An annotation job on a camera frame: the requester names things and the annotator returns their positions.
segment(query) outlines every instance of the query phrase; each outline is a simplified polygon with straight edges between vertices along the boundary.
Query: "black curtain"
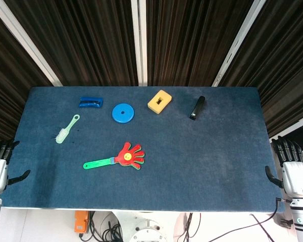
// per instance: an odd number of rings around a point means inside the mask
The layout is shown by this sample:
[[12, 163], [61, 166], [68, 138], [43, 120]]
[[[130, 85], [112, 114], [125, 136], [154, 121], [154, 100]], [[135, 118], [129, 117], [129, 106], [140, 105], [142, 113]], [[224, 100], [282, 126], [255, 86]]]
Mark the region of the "black curtain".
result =
[[253, 0], [147, 0], [150, 86], [211, 86]]
[[303, 1], [265, 3], [220, 86], [258, 88], [270, 137], [303, 118]]
[[0, 19], [0, 140], [15, 136], [34, 86], [51, 83]]
[[138, 85], [130, 0], [5, 0], [64, 86]]

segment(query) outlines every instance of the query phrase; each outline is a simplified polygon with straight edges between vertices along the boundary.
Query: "table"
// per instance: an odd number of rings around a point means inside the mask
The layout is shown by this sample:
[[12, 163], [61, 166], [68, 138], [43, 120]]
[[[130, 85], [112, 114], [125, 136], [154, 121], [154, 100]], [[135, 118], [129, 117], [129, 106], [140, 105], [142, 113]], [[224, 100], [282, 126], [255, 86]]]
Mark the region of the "table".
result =
[[[172, 101], [155, 114], [159, 91]], [[199, 96], [206, 106], [189, 119]], [[102, 108], [79, 108], [80, 97], [102, 97]], [[112, 119], [118, 103], [135, 110], [127, 124]], [[80, 120], [62, 144], [54, 136], [73, 115]], [[3, 206], [135, 211], [272, 212], [278, 187], [256, 88], [36, 87], [30, 91], [15, 140], [9, 176], [31, 173], [2, 194]], [[90, 170], [83, 163], [141, 144], [141, 170], [118, 164]]]

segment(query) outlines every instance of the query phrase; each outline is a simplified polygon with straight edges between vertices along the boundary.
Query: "orange box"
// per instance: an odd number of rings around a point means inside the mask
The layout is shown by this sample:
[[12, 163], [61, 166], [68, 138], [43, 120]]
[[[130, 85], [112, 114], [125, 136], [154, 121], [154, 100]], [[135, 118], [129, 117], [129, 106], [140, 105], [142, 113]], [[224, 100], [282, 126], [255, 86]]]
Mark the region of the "orange box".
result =
[[89, 211], [75, 211], [75, 226], [76, 233], [86, 233], [89, 224]]

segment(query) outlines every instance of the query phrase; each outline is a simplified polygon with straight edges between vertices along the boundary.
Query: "yellow rectangular block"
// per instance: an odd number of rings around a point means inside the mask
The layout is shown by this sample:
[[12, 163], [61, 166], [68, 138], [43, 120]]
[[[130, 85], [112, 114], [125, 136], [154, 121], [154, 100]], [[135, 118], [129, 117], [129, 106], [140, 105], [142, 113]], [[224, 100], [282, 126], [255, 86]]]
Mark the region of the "yellow rectangular block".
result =
[[154, 111], [155, 113], [159, 114], [164, 107], [172, 100], [172, 96], [167, 92], [160, 90], [151, 101], [148, 103], [148, 107]]

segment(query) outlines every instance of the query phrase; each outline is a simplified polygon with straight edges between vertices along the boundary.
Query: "blue disc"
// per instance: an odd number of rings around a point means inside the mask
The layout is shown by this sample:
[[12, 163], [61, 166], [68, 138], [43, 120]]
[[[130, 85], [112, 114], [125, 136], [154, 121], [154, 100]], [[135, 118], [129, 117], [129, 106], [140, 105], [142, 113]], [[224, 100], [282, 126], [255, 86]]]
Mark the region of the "blue disc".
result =
[[135, 111], [128, 103], [120, 103], [112, 110], [113, 119], [121, 124], [125, 124], [133, 119]]

